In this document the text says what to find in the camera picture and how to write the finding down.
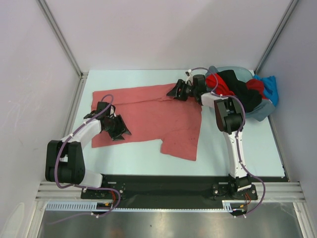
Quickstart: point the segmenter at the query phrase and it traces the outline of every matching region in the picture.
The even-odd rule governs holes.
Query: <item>red cloth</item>
[[[93,92],[92,110],[106,94],[114,96],[115,113],[122,118],[132,135],[112,141],[105,131],[96,135],[92,147],[129,142],[162,140],[161,153],[196,161],[202,121],[202,107],[193,98],[187,102],[165,96],[175,84],[124,88]]]
[[[234,92],[230,91],[227,84],[223,81],[223,79],[217,74],[214,74],[218,79],[218,86],[215,90],[216,94],[222,94],[222,95],[235,95]],[[216,79],[211,74],[206,78],[206,85],[209,88],[214,88],[216,86]],[[250,79],[248,82],[246,82],[246,86],[248,89],[254,89],[257,90],[263,99],[267,99],[266,96],[264,96],[264,84],[262,81],[259,81],[255,78]]]
[[[248,89],[257,90],[261,94],[262,99],[267,99],[267,97],[264,96],[264,84],[262,81],[253,78],[246,82],[246,86]]]
[[[218,86],[215,90],[216,94],[234,96],[235,94],[232,91],[230,91],[230,89],[228,88],[227,84],[223,81],[223,79],[217,73],[215,73],[214,75],[217,77],[218,80]],[[216,86],[216,79],[212,74],[206,78],[206,85],[209,88],[214,88]]]

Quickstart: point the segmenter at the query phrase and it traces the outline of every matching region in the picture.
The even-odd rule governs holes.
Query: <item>purple cable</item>
[[[215,87],[212,89],[212,91],[211,91],[211,93],[212,93],[213,95],[218,96],[218,97],[229,97],[229,98],[232,98],[232,99],[236,100],[236,101],[239,103],[239,105],[240,105],[240,107],[241,107],[241,109],[242,109],[242,124],[241,124],[241,126],[239,127],[239,129],[238,129],[237,132],[236,132],[236,143],[237,143],[237,150],[238,150],[239,162],[240,162],[242,168],[244,169],[244,171],[245,171],[246,173],[248,173],[251,177],[254,177],[256,180],[260,181],[260,182],[262,183],[262,185],[263,185],[263,195],[262,195],[260,201],[258,202],[258,204],[257,204],[253,209],[251,209],[249,212],[246,213],[246,214],[250,214],[250,213],[252,213],[253,211],[255,211],[255,210],[262,204],[262,202],[263,202],[263,200],[264,200],[264,197],[265,197],[266,187],[265,187],[265,183],[263,182],[263,180],[260,179],[259,177],[255,176],[255,175],[253,175],[252,173],[250,173],[250,172],[247,170],[247,168],[244,166],[244,164],[242,163],[242,158],[241,158],[241,154],[240,154],[240,147],[239,147],[238,134],[239,134],[239,132],[242,130],[242,127],[244,126],[244,124],[246,123],[246,113],[245,113],[245,111],[244,111],[244,108],[243,108],[242,103],[240,102],[240,100],[239,100],[237,97],[232,96],[232,95],[226,95],[226,96],[225,96],[225,95],[222,95],[222,96],[221,96],[221,95],[218,95],[218,94],[216,94],[216,93],[214,92],[214,90],[216,90],[216,88],[217,88],[217,86],[218,86],[218,79],[217,79],[217,77],[215,76],[214,73],[210,72],[209,69],[204,68],[204,67],[197,67],[197,68],[192,69],[192,71],[194,71],[194,70],[196,70],[196,69],[204,69],[204,70],[207,70],[209,73],[211,73],[211,74],[214,76],[214,78],[215,78],[215,80],[216,80],[216,86],[215,86]]]
[[[62,146],[60,147],[60,150],[57,154],[57,158],[56,158],[56,163],[55,163],[55,168],[54,168],[54,179],[55,179],[55,182],[56,182],[56,185],[57,187],[59,188],[67,188],[67,187],[70,187],[70,186],[73,186],[73,184],[68,184],[66,186],[62,186],[60,185],[59,181],[58,181],[58,176],[57,176],[57,169],[58,169],[58,164],[59,164],[59,160],[60,160],[60,157],[61,157],[61,154],[63,152],[63,149],[65,148],[66,144],[68,143],[68,141],[70,141],[70,139],[76,135],[86,124],[90,123],[92,120],[94,120],[95,118],[97,118],[98,116],[100,116],[102,113],[104,113],[113,103],[113,95],[112,94],[107,94],[105,95],[101,101],[103,101],[106,97],[110,96],[111,97],[111,101],[110,103],[106,106],[105,109],[103,109],[100,113],[94,115],[92,118],[90,118],[89,120],[86,121],[86,123],[83,123],[82,125],[80,125],[74,132],[72,135],[70,135],[62,144]],[[80,186],[80,185],[75,185],[75,187],[79,187],[79,188],[83,188],[83,189],[90,189],[90,190],[107,190],[107,191],[114,191],[115,193],[118,194],[118,201],[117,203],[112,207],[110,208],[107,212],[105,212],[104,214],[101,214],[101,215],[95,215],[96,217],[103,217],[105,215],[107,215],[109,212],[111,212],[113,209],[115,209],[119,203],[120,203],[120,200],[121,200],[121,195],[120,193],[116,190],[116,189],[113,189],[113,188],[106,188],[106,187],[99,187],[99,188],[96,188],[96,187],[85,187],[85,186]],[[63,221],[66,221],[68,219],[71,219],[71,218],[74,218],[74,217],[78,217],[78,216],[82,216],[82,215],[91,215],[91,213],[87,213],[87,212],[83,212],[83,213],[78,213],[78,214],[75,214],[73,216],[70,216],[70,217],[66,217],[66,218],[63,218],[63,219],[60,219],[58,221],[55,221],[55,222],[51,222],[51,223],[48,223],[48,225],[54,225],[54,224],[57,224],[57,223],[60,223],[60,222],[63,222]]]

